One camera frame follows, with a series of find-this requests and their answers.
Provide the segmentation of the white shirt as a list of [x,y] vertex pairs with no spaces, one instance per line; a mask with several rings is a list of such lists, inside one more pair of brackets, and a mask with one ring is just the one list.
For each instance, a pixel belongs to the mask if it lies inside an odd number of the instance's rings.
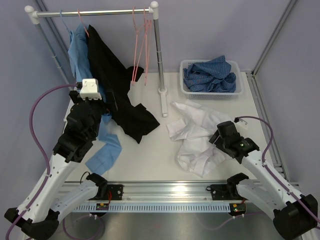
[[217,131],[217,125],[231,120],[223,112],[187,99],[184,103],[171,102],[183,118],[166,125],[169,138],[182,141],[176,160],[183,170],[198,177],[205,177],[230,157],[209,140]]

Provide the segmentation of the blue checked shirt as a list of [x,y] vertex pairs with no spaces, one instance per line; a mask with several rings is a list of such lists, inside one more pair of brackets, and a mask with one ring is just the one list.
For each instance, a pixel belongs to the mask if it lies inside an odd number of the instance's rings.
[[231,69],[224,55],[195,62],[183,69],[183,82],[191,92],[234,93],[237,77]]

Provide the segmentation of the pink hanger of checked shirt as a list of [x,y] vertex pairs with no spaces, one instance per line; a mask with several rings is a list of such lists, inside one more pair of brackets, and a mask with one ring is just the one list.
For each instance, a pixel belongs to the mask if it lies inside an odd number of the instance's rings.
[[133,85],[137,81],[138,67],[139,67],[139,63],[140,63],[140,59],[141,59],[141,55],[142,55],[144,42],[146,39],[145,36],[142,37],[142,44],[140,47],[140,52],[138,52],[138,43],[139,43],[140,33],[143,31],[143,35],[145,35],[147,32],[146,9],[144,8],[142,11],[143,23],[141,26],[138,26],[136,24],[135,10],[136,10],[136,7],[134,6],[132,9],[132,22],[133,22],[133,27],[134,27],[134,31],[135,31],[135,44],[134,44],[134,54],[133,54],[133,71],[132,71],[132,78],[131,78],[131,83]]

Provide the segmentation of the pink hanger of white shirt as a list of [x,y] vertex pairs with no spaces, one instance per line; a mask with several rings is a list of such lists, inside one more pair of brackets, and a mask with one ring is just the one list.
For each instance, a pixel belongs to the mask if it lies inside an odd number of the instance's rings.
[[144,26],[144,46],[145,46],[145,77],[144,85],[147,85],[149,62],[150,62],[150,32],[152,29],[152,20],[147,18],[146,12],[143,13],[143,26]]

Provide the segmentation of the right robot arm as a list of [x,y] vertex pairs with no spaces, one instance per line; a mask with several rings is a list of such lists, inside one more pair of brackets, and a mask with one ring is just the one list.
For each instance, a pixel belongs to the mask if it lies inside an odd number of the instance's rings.
[[222,188],[212,185],[212,195],[227,195],[232,200],[247,200],[262,210],[273,222],[281,237],[293,240],[312,229],[318,229],[318,201],[309,194],[304,195],[266,161],[265,151],[250,138],[238,132],[234,121],[217,125],[209,142],[249,170],[259,181],[257,186],[247,175],[238,173],[229,177]]

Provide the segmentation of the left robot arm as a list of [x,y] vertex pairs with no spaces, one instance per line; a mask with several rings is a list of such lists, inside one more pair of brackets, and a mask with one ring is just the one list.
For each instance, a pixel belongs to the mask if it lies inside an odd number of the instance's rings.
[[52,156],[44,157],[44,173],[27,198],[4,214],[12,226],[19,227],[30,240],[49,239],[60,222],[87,200],[110,201],[113,197],[113,188],[108,186],[108,181],[97,173],[91,173],[78,187],[55,199],[65,180],[97,139],[102,115],[109,112],[98,90],[73,90],[69,95],[74,104]]

